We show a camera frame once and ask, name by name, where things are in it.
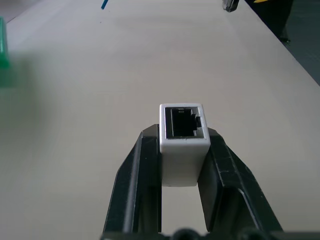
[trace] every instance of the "green block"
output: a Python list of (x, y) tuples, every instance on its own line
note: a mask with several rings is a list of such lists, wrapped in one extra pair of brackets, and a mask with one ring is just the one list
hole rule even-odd
[(6, 22), (0, 17), (0, 68), (9, 67)]

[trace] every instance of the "beige tabletop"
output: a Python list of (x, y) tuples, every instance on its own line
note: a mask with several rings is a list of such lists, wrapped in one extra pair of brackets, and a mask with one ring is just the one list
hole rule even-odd
[[(0, 238), (97, 240), (117, 169), (162, 103), (202, 103), (285, 230), (320, 230), (320, 87), (251, 9), (221, 0), (45, 0), (8, 28)], [(205, 232), (197, 187), (163, 232)]]

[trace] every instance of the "white ethernet coupler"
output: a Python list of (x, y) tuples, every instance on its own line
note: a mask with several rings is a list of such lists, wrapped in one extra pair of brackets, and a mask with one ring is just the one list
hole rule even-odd
[(160, 105), (162, 185), (195, 186), (210, 148), (204, 109), (197, 103)]

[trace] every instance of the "port opening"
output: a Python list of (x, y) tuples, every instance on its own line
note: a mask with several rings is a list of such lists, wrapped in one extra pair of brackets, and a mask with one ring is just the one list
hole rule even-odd
[(166, 107), (167, 139), (203, 138), (198, 107)]

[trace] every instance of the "dark floor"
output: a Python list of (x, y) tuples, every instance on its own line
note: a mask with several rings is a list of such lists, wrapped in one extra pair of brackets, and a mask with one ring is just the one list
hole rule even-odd
[(294, 0), (286, 48), (320, 85), (320, 0)]

